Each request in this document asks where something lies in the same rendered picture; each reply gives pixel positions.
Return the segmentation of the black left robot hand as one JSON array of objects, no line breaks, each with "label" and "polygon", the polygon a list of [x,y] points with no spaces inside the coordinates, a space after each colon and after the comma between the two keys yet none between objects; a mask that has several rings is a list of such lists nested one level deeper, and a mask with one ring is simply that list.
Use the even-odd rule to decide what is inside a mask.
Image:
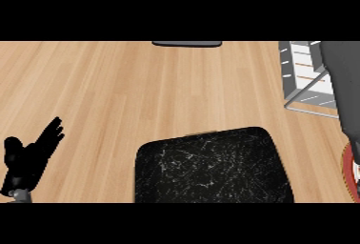
[{"label": "black left robot hand", "polygon": [[14,196],[17,190],[33,192],[40,183],[47,161],[65,137],[62,119],[49,122],[36,142],[27,146],[15,136],[5,139],[5,164],[8,173],[0,194]]}]

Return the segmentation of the black speckled tray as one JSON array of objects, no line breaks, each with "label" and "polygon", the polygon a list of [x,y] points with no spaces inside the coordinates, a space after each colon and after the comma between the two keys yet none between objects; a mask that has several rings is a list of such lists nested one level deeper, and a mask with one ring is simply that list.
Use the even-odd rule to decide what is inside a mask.
[{"label": "black speckled tray", "polygon": [[135,159],[137,203],[291,203],[273,138],[261,127],[143,144]]}]

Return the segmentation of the dark grey flat object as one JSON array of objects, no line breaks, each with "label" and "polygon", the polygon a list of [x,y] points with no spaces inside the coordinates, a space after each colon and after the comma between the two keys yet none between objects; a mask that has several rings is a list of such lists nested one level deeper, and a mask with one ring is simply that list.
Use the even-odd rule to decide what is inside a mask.
[{"label": "dark grey flat object", "polygon": [[217,48],[223,41],[152,41],[155,46],[182,48]]}]

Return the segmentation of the red round plate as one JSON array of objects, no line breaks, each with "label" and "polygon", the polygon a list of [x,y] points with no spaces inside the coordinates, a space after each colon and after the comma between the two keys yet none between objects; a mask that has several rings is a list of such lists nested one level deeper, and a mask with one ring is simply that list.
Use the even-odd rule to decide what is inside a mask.
[{"label": "red round plate", "polygon": [[360,203],[360,195],[357,192],[357,181],[360,180],[360,167],[354,162],[350,144],[346,144],[341,162],[343,162],[343,175],[344,175],[347,191],[350,193],[353,201],[356,203]]}]

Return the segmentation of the tall dark grey block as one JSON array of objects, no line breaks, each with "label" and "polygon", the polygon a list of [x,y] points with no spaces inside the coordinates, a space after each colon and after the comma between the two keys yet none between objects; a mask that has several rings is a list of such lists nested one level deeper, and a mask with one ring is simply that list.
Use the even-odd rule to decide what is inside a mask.
[{"label": "tall dark grey block", "polygon": [[320,53],[331,75],[343,132],[360,165],[360,41],[322,41]]}]

